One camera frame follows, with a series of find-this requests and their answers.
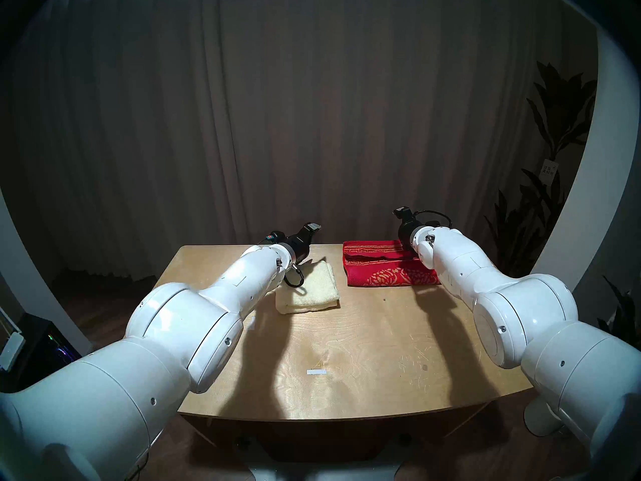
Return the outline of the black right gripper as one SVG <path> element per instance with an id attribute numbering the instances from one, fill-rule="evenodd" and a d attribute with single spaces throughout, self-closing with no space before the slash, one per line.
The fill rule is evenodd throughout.
<path id="1" fill-rule="evenodd" d="M 415 231 L 422 228 L 422 223 L 416 219 L 401 219 L 398 228 L 399 241 L 404 250 L 413 250 L 412 239 Z"/>

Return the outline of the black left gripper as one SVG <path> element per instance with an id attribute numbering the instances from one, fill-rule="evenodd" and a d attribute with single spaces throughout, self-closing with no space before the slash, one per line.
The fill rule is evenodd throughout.
<path id="1" fill-rule="evenodd" d="M 312 237 L 321 230 L 317 223 L 306 223 L 302 232 L 290 235 L 285 239 L 285 244 L 293 251 L 293 262 L 302 262 L 309 255 L 309 246 Z"/>

